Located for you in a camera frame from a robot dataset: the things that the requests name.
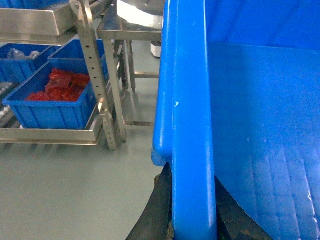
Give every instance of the blue plastic crate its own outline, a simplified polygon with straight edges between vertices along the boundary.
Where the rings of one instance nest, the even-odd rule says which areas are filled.
[[[21,125],[27,129],[85,129],[97,103],[91,82],[76,102],[25,101],[31,93],[45,90],[52,68],[88,74],[85,68],[79,70],[75,65],[61,67],[48,62],[2,103],[11,107]]]
[[[320,1],[204,3],[164,11],[152,160],[175,239],[217,239],[215,174],[273,239],[317,240]]]
[[[104,77],[108,76],[107,60],[105,55],[104,43],[102,40],[97,40],[99,56],[101,58],[101,66]],[[80,40],[74,39],[52,54],[48,60],[56,63],[58,66],[66,66],[75,64],[79,69],[87,68],[84,52],[81,47]]]
[[[8,59],[10,49],[17,49],[29,56],[32,51],[41,54],[35,60]],[[47,61],[58,47],[43,45],[7,44],[0,47],[0,82],[23,83]]]
[[[68,2],[68,0],[0,0],[0,8],[40,10]]]

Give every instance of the epoxy floor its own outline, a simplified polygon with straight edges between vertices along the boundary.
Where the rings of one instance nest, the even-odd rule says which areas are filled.
[[[134,42],[133,51],[137,71],[159,70],[150,42]],[[128,95],[126,117],[153,121],[158,81],[136,84],[138,106],[129,109]],[[162,170],[151,161],[153,129],[127,135],[117,151],[104,136],[98,146],[0,144],[0,239],[126,239]]]

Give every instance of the metal rack frame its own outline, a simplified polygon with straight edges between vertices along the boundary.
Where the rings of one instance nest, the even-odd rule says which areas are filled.
[[[72,28],[71,30],[66,30],[70,26],[75,25],[81,46],[83,49],[85,62],[88,68],[90,79],[93,85],[95,97],[99,103],[94,111],[92,112],[91,118],[88,122],[87,128],[85,130],[67,130],[67,129],[21,129],[20,123],[17,122],[16,118],[12,116],[12,119],[9,119],[9,122],[13,123],[8,127],[0,128],[0,143],[28,143],[28,144],[61,144],[61,145],[97,145],[100,139],[102,130],[105,131],[106,140],[109,146],[109,149],[116,150],[121,144],[121,138],[119,137],[119,124],[117,118],[113,112],[114,109],[114,100],[113,94],[111,91],[110,81],[105,80],[105,77],[102,72],[101,61],[99,58],[99,52],[97,47],[97,37],[93,25],[94,18],[98,17],[106,8],[110,5],[110,0],[70,0],[69,4],[63,4],[54,9],[50,10],[22,10],[22,9],[4,9],[0,8],[0,19],[6,15],[1,15],[1,13],[16,11],[16,13],[26,14],[29,13],[32,16],[36,13],[35,19],[39,18],[43,14],[50,16],[50,18],[55,18],[57,14],[57,9],[65,13],[64,16],[68,16],[65,20],[69,23],[65,23],[65,28],[59,31],[59,25],[52,25],[55,29],[47,26],[48,32],[53,32],[53,35],[69,34],[72,32],[72,37],[76,34]],[[29,27],[27,31],[34,31],[34,27]],[[47,41],[49,36],[46,37],[45,41],[43,35],[34,35],[32,32],[32,37],[26,32],[20,31],[15,34],[7,35],[7,38],[4,37],[4,34],[0,33],[0,42],[5,43],[26,43],[26,44],[46,44],[46,45],[60,45],[68,42],[61,41],[61,37],[56,37],[53,41]],[[120,67],[121,75],[124,73],[124,62],[118,61]],[[126,78],[122,78],[122,84],[125,86],[124,89],[128,89]]]
[[[156,28],[144,27],[127,22],[117,15],[117,4],[114,3],[104,13],[104,18],[97,29],[97,35],[103,40],[116,115],[119,119],[120,135],[121,139],[126,141],[126,129],[153,127],[154,122],[125,120],[122,108],[122,95],[119,86],[121,76],[119,76],[118,73],[116,57],[119,54],[123,54],[123,59],[125,60],[124,66],[128,66],[125,72],[129,76],[132,91],[135,93],[136,78],[158,79],[159,73],[137,72],[134,70],[132,41],[161,41],[162,31]]]

